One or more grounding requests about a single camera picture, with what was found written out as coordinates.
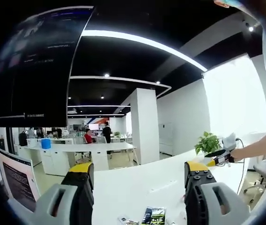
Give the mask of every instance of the green plant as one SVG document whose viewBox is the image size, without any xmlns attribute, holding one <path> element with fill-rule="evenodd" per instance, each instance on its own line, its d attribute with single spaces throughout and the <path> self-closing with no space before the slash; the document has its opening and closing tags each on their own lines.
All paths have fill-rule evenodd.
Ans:
<svg viewBox="0 0 266 225">
<path fill-rule="evenodd" d="M 120 132 L 119 131 L 115 131 L 114 132 L 114 136 L 120 138 Z"/>
<path fill-rule="evenodd" d="M 203 137 L 199 137 L 199 142 L 194 147 L 197 154 L 200 151 L 203 153 L 211 153 L 221 148 L 217 136 L 206 131 L 204 132 Z"/>
</svg>

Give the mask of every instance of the black cable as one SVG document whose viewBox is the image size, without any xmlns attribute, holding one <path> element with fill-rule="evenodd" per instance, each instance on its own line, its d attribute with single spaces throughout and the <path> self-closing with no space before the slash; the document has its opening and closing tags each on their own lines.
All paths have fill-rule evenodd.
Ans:
<svg viewBox="0 0 266 225">
<path fill-rule="evenodd" d="M 240 138 L 236 138 L 236 141 L 240 141 L 241 144 L 242 144 L 242 147 L 244 148 L 244 144 L 243 144 L 243 142 L 242 142 L 242 140 Z M 240 189 L 240 186 L 241 186 L 241 183 L 242 183 L 242 178 L 243 178 L 243 175 L 244 175 L 244 163 L 245 163 L 245 158 L 243 159 L 242 176 L 241 176 L 241 180 L 240 180 L 240 183 L 239 183 L 239 186 L 238 186 L 237 194 L 239 192 L 239 189 Z"/>
</svg>

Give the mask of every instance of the blue bucket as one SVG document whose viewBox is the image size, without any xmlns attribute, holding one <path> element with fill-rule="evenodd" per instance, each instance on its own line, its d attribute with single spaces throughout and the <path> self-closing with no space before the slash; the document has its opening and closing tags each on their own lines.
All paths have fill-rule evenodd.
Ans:
<svg viewBox="0 0 266 225">
<path fill-rule="evenodd" d="M 41 140 L 41 147 L 43 149 L 50 149 L 51 148 L 50 139 L 48 139 L 48 138 L 42 139 Z"/>
</svg>

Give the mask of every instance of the computer monitor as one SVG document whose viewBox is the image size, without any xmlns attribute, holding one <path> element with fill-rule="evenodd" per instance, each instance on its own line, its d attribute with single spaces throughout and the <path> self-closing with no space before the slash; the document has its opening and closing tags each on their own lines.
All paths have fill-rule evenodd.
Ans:
<svg viewBox="0 0 266 225">
<path fill-rule="evenodd" d="M 9 198 L 34 212 L 40 194 L 32 161 L 0 149 L 0 172 Z"/>
<path fill-rule="evenodd" d="M 89 124 L 89 129 L 90 130 L 99 130 L 99 124 L 98 123 Z"/>
</svg>

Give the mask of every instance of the office desk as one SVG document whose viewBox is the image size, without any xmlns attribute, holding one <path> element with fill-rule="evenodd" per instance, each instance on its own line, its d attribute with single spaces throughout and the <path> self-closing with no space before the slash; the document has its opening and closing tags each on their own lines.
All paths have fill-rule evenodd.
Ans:
<svg viewBox="0 0 266 225">
<path fill-rule="evenodd" d="M 44 172 L 59 176 L 65 176 L 69 169 L 74 166 L 76 161 L 75 152 L 90 152 L 94 171 L 109 169 L 107 151 L 133 149 L 135 153 L 135 147 L 126 142 L 109 144 L 52 144 L 52 147 L 47 150 L 41 147 L 22 148 L 40 152 Z"/>
<path fill-rule="evenodd" d="M 148 206 L 166 207 L 166 219 L 170 218 L 176 225 L 186 225 L 182 201 L 185 194 L 184 163 L 202 159 L 203 155 L 196 156 L 195 151 L 190 150 L 140 166 L 95 172 L 92 225 L 117 224 L 117 218 L 124 215 L 141 222 Z M 248 163 L 249 159 L 246 159 L 244 166 L 237 163 L 210 170 L 218 182 L 224 182 L 237 193 Z"/>
</svg>

